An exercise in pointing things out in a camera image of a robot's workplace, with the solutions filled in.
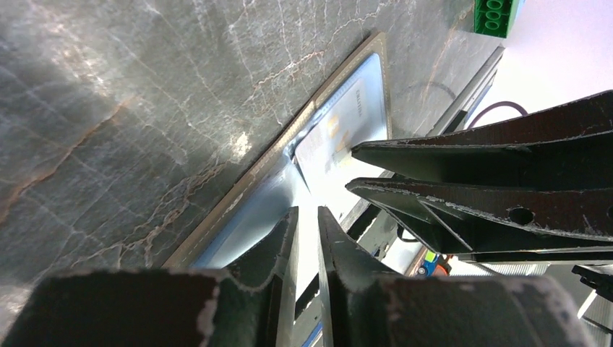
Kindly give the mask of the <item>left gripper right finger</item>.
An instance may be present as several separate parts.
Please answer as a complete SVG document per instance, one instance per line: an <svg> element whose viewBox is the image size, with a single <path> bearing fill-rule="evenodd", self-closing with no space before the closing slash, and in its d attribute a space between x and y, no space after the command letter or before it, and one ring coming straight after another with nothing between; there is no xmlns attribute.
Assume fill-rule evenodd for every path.
<svg viewBox="0 0 613 347"><path fill-rule="evenodd" d="M375 259L317 208L324 346L397 346L390 294L411 279Z"/></svg>

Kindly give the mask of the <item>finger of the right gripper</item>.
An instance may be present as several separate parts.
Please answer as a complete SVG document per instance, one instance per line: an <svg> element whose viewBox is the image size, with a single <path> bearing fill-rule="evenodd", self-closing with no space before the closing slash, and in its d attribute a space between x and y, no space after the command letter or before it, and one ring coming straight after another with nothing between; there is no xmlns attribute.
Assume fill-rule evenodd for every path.
<svg viewBox="0 0 613 347"><path fill-rule="evenodd" d="M430 249L477 254L612 246L612 189L529 189L360 178L348 191Z"/></svg>
<svg viewBox="0 0 613 347"><path fill-rule="evenodd" d="M541 191L612 187L612 91L436 137L363 142L354 158L408 179Z"/></svg>

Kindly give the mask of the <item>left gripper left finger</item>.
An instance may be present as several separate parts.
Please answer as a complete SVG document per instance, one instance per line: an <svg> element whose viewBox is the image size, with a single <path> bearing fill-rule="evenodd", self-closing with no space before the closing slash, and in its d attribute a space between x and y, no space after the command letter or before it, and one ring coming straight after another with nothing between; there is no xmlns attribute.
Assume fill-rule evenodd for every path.
<svg viewBox="0 0 613 347"><path fill-rule="evenodd" d="M299 209L291 207L272 231L226 266L220 285L221 346L289 346L294 324L299 256Z"/></svg>

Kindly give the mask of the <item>white credit card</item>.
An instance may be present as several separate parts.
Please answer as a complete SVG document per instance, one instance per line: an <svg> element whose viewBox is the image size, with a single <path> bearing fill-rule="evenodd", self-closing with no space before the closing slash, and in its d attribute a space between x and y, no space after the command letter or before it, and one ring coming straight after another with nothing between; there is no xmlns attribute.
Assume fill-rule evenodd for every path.
<svg viewBox="0 0 613 347"><path fill-rule="evenodd" d="M322 118L295 150L309 191L318 205L339 220L359 198L346 189L352 179L379 176L383 170L355 159L351 148L359 143L387 138L382 83L360 78L340 97L325 104Z"/></svg>

